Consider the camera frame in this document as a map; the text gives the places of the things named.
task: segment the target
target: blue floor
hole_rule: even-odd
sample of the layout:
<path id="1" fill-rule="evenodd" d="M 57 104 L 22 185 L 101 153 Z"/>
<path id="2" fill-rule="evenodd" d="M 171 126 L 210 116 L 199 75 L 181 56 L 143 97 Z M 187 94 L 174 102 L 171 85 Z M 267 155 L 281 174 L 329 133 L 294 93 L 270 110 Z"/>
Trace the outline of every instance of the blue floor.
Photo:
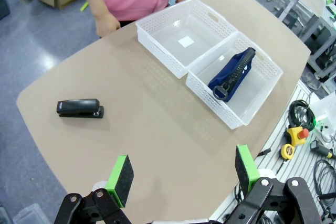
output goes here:
<path id="1" fill-rule="evenodd" d="M 37 149 L 16 99 L 25 87 L 98 37 L 90 10 L 80 11 L 85 0 L 62 10 L 38 0 L 7 1 L 11 14 L 0 20 L 0 202 L 12 217 L 38 203 L 54 221 L 66 191 Z M 269 10 L 279 4 L 258 1 Z"/>

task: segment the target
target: stapler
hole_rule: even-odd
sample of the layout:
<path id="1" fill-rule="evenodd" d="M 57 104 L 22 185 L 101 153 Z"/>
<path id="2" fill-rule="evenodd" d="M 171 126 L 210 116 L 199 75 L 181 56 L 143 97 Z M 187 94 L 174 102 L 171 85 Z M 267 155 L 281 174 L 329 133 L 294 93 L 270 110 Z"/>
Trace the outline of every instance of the stapler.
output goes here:
<path id="1" fill-rule="evenodd" d="M 97 99 L 75 99 L 57 102 L 56 112 L 68 118 L 103 118 L 104 107 Z"/>

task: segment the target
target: blue pencil case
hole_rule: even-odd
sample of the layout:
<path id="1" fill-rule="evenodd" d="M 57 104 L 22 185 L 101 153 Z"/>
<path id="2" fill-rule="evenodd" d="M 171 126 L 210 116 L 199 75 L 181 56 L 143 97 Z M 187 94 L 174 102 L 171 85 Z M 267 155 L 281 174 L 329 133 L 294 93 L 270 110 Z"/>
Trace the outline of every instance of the blue pencil case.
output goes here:
<path id="1" fill-rule="evenodd" d="M 244 52 L 232 57 L 228 64 L 208 84 L 215 98 L 224 102 L 228 102 L 232 98 L 251 70 L 252 59 L 255 55 L 255 49 L 249 47 Z"/>

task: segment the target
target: plastic container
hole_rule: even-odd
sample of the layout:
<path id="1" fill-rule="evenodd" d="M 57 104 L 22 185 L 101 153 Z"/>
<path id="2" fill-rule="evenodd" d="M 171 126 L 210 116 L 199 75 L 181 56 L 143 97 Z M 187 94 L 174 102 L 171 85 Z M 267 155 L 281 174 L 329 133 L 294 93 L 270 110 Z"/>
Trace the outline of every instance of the plastic container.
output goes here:
<path id="1" fill-rule="evenodd" d="M 6 0 L 0 0 L 0 19 L 9 15 L 9 7 Z"/>
<path id="2" fill-rule="evenodd" d="M 14 224 L 50 224 L 50 221 L 38 204 L 32 204 L 21 210 L 13 218 L 13 222 Z"/>
<path id="3" fill-rule="evenodd" d="M 216 99 L 209 82 L 235 54 L 253 47 L 256 55 L 252 68 L 227 103 Z M 186 85 L 208 105 L 231 129 L 247 125 L 282 75 L 271 58 L 244 34 L 237 32 L 211 50 L 188 73 Z"/>
<path id="4" fill-rule="evenodd" d="M 138 40 L 176 77 L 237 31 L 199 0 L 187 0 L 137 21 Z"/>

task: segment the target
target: black bin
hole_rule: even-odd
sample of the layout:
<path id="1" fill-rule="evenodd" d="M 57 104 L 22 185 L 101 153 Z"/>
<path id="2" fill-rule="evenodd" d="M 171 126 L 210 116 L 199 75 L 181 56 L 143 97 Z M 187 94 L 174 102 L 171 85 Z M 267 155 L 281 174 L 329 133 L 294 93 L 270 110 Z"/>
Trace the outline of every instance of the black bin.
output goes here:
<path id="1" fill-rule="evenodd" d="M 0 0 L 0 19 L 9 15 L 9 7 L 6 0 Z"/>

